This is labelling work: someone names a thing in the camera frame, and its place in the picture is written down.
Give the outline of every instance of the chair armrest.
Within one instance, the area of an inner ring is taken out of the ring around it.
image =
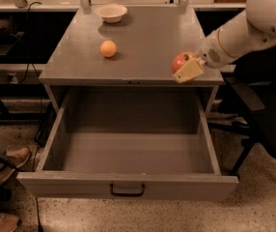
[[[235,77],[225,78],[225,80],[251,111],[265,109],[259,96],[248,84],[236,79]]]

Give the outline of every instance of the white bowl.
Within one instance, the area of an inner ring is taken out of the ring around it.
[[[116,23],[122,19],[127,12],[127,7],[120,4],[106,4],[96,8],[96,14],[102,17],[103,21]]]

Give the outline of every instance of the chair seat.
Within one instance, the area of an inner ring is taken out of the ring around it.
[[[248,123],[268,154],[276,158],[276,89],[266,86],[253,87],[253,90],[262,100],[265,109],[251,111]]]

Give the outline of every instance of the shoe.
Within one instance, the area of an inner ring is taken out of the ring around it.
[[[17,151],[14,151],[11,155],[8,154],[7,162],[19,168],[26,163],[30,156],[31,152],[28,148],[21,148]],[[15,169],[4,165],[0,169],[0,185],[4,184],[8,179],[10,179],[14,171]]]
[[[0,213],[0,232],[13,232],[21,223],[15,215]]]

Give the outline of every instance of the gray tabletop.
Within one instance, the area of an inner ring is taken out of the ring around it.
[[[55,49],[40,80],[47,85],[179,85],[171,63],[182,51],[196,51],[205,37],[191,7],[127,6],[121,22],[108,24],[97,6],[80,8]],[[103,57],[106,41],[117,54]],[[219,84],[219,71],[206,73],[186,85]]]

